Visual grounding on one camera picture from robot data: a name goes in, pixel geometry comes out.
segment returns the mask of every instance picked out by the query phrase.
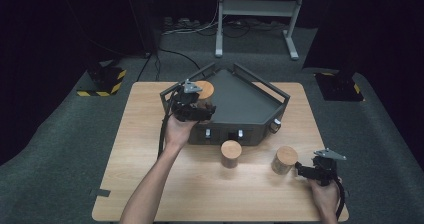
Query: gray carpet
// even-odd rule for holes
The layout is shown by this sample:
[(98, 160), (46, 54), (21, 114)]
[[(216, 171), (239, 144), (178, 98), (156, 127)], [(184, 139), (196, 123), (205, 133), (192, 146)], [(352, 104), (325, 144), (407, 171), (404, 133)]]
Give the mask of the gray carpet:
[[(290, 60), (281, 30), (224, 37), (222, 58), (214, 56), (214, 36), (166, 35), (160, 46), (200, 66), (238, 62), (268, 81), (301, 83), (324, 144), (348, 157), (339, 162), (339, 175), (350, 192), (346, 223), (422, 223), (423, 172), (367, 80), (354, 76), (366, 101), (326, 102), (313, 77), (323, 70), (302, 70), (315, 33), (295, 29), (298, 61)], [(182, 56), (162, 51), (158, 56), (159, 81), (180, 81), (196, 71)], [(119, 63), (127, 74), (115, 96), (78, 97), (72, 90), (27, 148), (0, 167), (0, 223), (96, 223), (92, 190), (100, 187), (129, 91), (145, 61), (129, 57)], [(155, 81), (155, 62), (152, 57), (140, 81)]]

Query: forearm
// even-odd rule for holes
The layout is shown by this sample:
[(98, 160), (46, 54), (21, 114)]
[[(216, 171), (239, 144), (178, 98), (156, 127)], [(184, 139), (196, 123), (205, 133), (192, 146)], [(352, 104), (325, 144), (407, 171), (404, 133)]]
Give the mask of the forearm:
[(179, 150), (164, 150), (132, 194), (121, 216), (121, 223), (153, 223), (166, 179)]
[(337, 224), (337, 217), (335, 213), (325, 213), (323, 211), (319, 211), (319, 215), (321, 217), (321, 222), (323, 224)]

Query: black metal tray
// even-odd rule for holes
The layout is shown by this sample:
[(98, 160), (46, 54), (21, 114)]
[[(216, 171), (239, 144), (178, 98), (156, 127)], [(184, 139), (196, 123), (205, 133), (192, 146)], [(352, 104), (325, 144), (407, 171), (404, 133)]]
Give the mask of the black metal tray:
[[(237, 63), (233, 69), (216, 68), (212, 63), (186, 79), (210, 82), (214, 86), (212, 103), (216, 106), (210, 122), (193, 128), (189, 138), (191, 144), (220, 145), (231, 139), (241, 145), (257, 145), (281, 126), (290, 96)], [(160, 93), (164, 110), (168, 105), (166, 95), (184, 81)], [(269, 95), (254, 82), (262, 83), (284, 101)]]

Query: round wooden disc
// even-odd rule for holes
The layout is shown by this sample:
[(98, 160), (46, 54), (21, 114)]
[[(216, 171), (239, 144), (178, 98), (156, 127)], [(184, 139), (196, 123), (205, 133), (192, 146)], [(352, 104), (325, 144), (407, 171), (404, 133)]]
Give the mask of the round wooden disc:
[(236, 159), (241, 154), (241, 145), (236, 141), (228, 140), (222, 144), (221, 152), (228, 159)]
[(277, 151), (277, 158), (284, 165), (291, 166), (297, 162), (298, 156), (297, 152), (293, 148), (289, 146), (282, 146)]
[(214, 92), (214, 87), (210, 82), (207, 81), (197, 81), (196, 86), (202, 88), (202, 91), (199, 92), (199, 99), (206, 99), (212, 96)]

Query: white shelf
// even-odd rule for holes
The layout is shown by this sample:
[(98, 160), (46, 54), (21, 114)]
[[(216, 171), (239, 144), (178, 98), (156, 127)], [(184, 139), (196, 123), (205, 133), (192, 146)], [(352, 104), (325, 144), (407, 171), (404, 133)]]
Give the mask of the white shelf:
[(294, 1), (224, 0), (222, 14), (250, 16), (293, 16)]

